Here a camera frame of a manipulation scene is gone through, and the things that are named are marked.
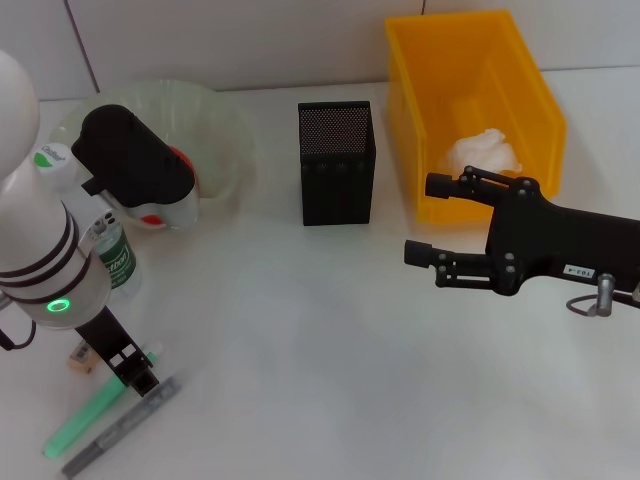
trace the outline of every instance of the cable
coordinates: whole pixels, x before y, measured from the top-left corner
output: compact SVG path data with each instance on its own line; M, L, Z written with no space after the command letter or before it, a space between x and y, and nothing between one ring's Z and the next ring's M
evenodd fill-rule
M24 343L21 343L19 345L14 345L13 350L21 350L23 348L28 347L29 345L31 345L31 342L33 342L33 339L36 336L36 322L34 322L33 320L31 320L31 333L29 334L29 338L27 338L27 341Z
M584 302L586 300L595 300L596 298L598 298L598 295L585 295L584 297L572 298L567 302L567 308L573 313L577 313L578 315L582 315L583 317L595 317L596 312L593 307L589 308L589 310L581 310L578 307L574 307L573 305L576 303Z
M589 310L581 310L578 307L574 307L576 303L584 302L586 300L596 300L598 295L585 295L583 297L572 298L569 300L566 305L569 310L573 313L577 313L578 315L582 315L583 317L595 317L596 315L596 306L593 304ZM613 301L616 303L621 303L623 305L627 305L628 307L640 308L640 304L636 303L633 300L633 297L626 293L613 292Z

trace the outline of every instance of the gray marker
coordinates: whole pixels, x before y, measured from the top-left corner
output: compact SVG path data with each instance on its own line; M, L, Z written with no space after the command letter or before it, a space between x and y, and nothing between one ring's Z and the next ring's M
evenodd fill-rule
M140 403L98 435L98 438L91 442L88 447L62 467L62 474L69 480L78 475L100 458L104 452L120 442L133 429L149 418L153 412L167 403L181 388L182 386L175 377L170 377L162 382L148 393Z

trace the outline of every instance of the green indicator light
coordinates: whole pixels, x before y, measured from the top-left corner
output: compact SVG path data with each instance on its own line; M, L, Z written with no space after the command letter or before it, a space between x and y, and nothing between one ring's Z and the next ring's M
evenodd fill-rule
M69 300L67 300L66 298L59 298L58 300L49 302L49 305L47 305L47 310L53 313L64 312L70 306L71 302Z

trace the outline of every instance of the bottle label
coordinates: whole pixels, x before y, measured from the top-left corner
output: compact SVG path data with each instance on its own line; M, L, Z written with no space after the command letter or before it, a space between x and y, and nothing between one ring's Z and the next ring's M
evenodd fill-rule
M120 235L116 244L100 254L100 260L109 270L112 289L118 288L131 278L133 271L136 269L136 257L131 251L124 230L122 230L122 235Z
M49 143L41 147L33 156L33 162L40 168L63 168L73 158L69 147L60 143Z

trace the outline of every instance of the yellow plastic bin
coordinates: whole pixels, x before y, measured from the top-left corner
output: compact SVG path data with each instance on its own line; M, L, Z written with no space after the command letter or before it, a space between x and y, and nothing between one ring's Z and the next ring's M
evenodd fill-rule
M424 195L429 172L447 171L460 138L497 128L543 194L558 193L566 124L507 10L389 18L388 113L397 157L419 221L484 220L492 209Z

